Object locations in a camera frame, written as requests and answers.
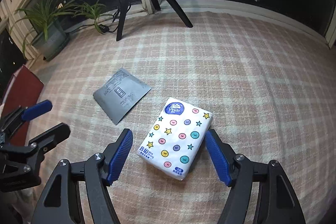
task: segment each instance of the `vinda logo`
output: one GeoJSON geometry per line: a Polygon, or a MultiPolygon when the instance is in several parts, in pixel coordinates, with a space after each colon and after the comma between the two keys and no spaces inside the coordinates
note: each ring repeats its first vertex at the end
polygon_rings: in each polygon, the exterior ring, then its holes
{"type": "Polygon", "coordinates": [[[165,112],[167,114],[177,114],[181,115],[184,111],[184,106],[181,103],[170,103],[169,105],[166,106],[165,112]]]}

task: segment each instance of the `blue gripper pad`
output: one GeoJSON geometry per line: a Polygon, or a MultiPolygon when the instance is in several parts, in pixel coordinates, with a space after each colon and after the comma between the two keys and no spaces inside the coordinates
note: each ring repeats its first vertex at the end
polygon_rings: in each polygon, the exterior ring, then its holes
{"type": "Polygon", "coordinates": [[[131,150],[133,144],[133,133],[128,130],[124,139],[122,140],[117,152],[114,154],[110,161],[109,175],[107,181],[112,184],[114,181],[118,180],[121,170],[124,167],[126,158],[131,150]]]}
{"type": "Polygon", "coordinates": [[[226,186],[230,185],[232,179],[229,172],[229,163],[210,131],[207,131],[205,134],[205,145],[209,151],[219,179],[224,182],[226,186]]]}
{"type": "Polygon", "coordinates": [[[49,100],[45,100],[40,102],[34,106],[27,108],[22,116],[21,119],[23,121],[31,121],[37,118],[38,116],[43,115],[44,113],[49,112],[53,108],[53,104],[49,100]]]}

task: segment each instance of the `plant pot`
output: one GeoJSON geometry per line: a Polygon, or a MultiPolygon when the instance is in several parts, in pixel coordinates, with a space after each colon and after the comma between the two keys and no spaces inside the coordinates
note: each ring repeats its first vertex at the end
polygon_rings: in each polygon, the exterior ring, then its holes
{"type": "Polygon", "coordinates": [[[57,56],[69,42],[69,35],[67,35],[58,20],[55,20],[48,26],[48,40],[45,41],[44,33],[36,36],[31,43],[39,53],[41,53],[47,61],[52,60],[57,56]]]}

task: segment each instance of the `power adapter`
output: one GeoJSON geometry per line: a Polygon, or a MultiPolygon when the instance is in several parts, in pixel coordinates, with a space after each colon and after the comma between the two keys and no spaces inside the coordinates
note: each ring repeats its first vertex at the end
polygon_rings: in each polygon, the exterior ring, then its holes
{"type": "Polygon", "coordinates": [[[100,24],[98,25],[99,29],[101,30],[102,33],[107,33],[110,31],[110,28],[106,25],[100,24]]]}

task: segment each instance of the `yellow circle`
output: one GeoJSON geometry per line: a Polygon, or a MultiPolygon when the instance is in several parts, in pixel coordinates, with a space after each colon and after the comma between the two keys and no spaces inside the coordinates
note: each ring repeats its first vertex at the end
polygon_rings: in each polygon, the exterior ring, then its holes
{"type": "Polygon", "coordinates": [[[163,157],[168,157],[168,151],[167,150],[162,150],[161,155],[163,157]]]}

